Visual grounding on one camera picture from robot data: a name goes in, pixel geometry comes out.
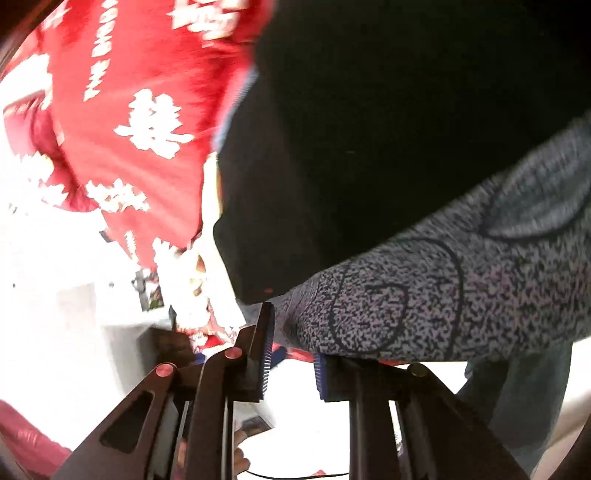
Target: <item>gray knit sleeve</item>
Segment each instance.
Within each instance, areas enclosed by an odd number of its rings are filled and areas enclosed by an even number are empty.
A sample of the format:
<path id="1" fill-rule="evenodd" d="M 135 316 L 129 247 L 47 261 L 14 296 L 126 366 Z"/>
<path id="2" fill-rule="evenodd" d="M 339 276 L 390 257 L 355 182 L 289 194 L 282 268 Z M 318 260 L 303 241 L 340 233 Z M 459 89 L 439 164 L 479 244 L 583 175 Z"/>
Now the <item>gray knit sleeve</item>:
<path id="1" fill-rule="evenodd" d="M 449 361 L 589 336 L 590 198 L 587 116 L 411 230 L 274 299 L 275 341 Z"/>

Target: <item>black garment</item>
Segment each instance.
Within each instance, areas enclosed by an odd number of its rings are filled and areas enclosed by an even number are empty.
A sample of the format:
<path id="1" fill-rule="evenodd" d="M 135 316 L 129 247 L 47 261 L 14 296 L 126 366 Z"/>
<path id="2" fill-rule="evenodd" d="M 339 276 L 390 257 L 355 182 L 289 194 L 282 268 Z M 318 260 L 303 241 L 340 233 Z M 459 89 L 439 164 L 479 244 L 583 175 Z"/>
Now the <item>black garment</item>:
<path id="1" fill-rule="evenodd" d="M 591 106 L 519 2 L 280 0 L 219 154 L 239 299 L 282 294 L 514 165 Z"/>

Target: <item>gray fabric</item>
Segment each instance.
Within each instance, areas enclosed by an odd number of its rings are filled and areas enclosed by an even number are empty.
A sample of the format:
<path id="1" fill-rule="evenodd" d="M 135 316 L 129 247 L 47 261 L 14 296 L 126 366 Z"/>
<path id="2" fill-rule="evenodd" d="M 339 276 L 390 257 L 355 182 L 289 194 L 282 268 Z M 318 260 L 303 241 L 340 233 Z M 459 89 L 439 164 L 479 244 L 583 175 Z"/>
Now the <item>gray fabric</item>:
<path id="1" fill-rule="evenodd" d="M 556 426 L 569 381 L 572 345 L 511 360 L 470 362 L 457 393 L 528 475 Z"/>
<path id="2" fill-rule="evenodd" d="M 590 193 L 586 115 L 511 171 L 274 299 L 275 341 L 451 361 L 510 358 L 587 337 Z"/>

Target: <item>white chinese character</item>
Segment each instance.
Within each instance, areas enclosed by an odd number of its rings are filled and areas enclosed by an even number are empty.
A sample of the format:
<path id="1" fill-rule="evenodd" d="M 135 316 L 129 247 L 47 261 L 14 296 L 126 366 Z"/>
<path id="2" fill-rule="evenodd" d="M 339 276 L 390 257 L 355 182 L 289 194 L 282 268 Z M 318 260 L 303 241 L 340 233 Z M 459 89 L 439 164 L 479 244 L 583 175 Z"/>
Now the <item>white chinese character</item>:
<path id="1" fill-rule="evenodd" d="M 248 8 L 248 0 L 222 0 L 224 10 L 244 10 Z"/>
<path id="2" fill-rule="evenodd" d="M 94 98 L 100 93 L 99 90 L 96 90 L 96 87 L 102 83 L 102 78 L 109 67 L 109 62 L 109 59 L 99 60 L 92 67 L 90 67 L 90 83 L 86 86 L 86 91 L 84 92 L 84 101 Z"/>
<path id="3" fill-rule="evenodd" d="M 189 0 L 175 0 L 174 10 L 168 13 L 173 18 L 173 30 L 197 21 L 199 4 L 189 4 Z"/>
<path id="4" fill-rule="evenodd" d="M 34 155 L 25 155 L 21 160 L 24 172 L 29 181 L 33 183 L 46 183 L 53 173 L 54 165 L 47 155 L 35 152 Z"/>
<path id="5" fill-rule="evenodd" d="M 60 206 L 68 197 L 68 192 L 64 192 L 65 185 L 60 183 L 58 185 L 44 185 L 40 186 L 42 200 L 53 207 Z"/>
<path id="6" fill-rule="evenodd" d="M 67 3 L 68 0 L 64 0 L 53 12 L 49 14 L 49 16 L 41 24 L 42 30 L 54 28 L 61 24 L 64 15 L 71 10 L 71 8 L 66 8 Z"/>
<path id="7" fill-rule="evenodd" d="M 216 19 L 210 23 L 207 33 L 203 34 L 204 40 L 215 40 L 217 38 L 226 38 L 232 35 L 240 14 L 237 12 L 228 12 L 226 14 L 219 14 Z"/>
<path id="8" fill-rule="evenodd" d="M 104 2 L 102 2 L 101 6 L 104 9 L 109 9 L 114 7 L 115 5 L 117 5 L 119 2 L 117 0 L 105 0 Z"/>
<path id="9" fill-rule="evenodd" d="M 158 95 L 152 100 L 152 91 L 140 90 L 135 100 L 129 104 L 129 126 L 119 125 L 115 133 L 130 137 L 130 141 L 140 150 L 152 150 L 162 158 L 171 159 L 180 150 L 179 143 L 185 144 L 195 138 L 191 134 L 173 133 L 182 125 L 178 121 L 178 111 L 173 99 L 168 95 Z"/>
<path id="10" fill-rule="evenodd" d="M 133 185 L 123 185 L 121 179 L 114 181 L 112 187 L 105 187 L 102 184 L 94 185 L 91 181 L 86 184 L 88 196 L 99 204 L 105 212 L 123 212 L 127 207 L 147 212 L 150 208 L 147 197 L 142 192 L 135 194 Z"/>
<path id="11" fill-rule="evenodd" d="M 127 230 L 125 232 L 125 243 L 127 244 L 127 250 L 129 250 L 129 256 L 131 257 L 131 260 L 133 260 L 133 262 L 135 263 L 138 263 L 139 258 L 135 253 L 137 250 L 137 247 L 135 245 L 135 236 L 131 230 Z"/>

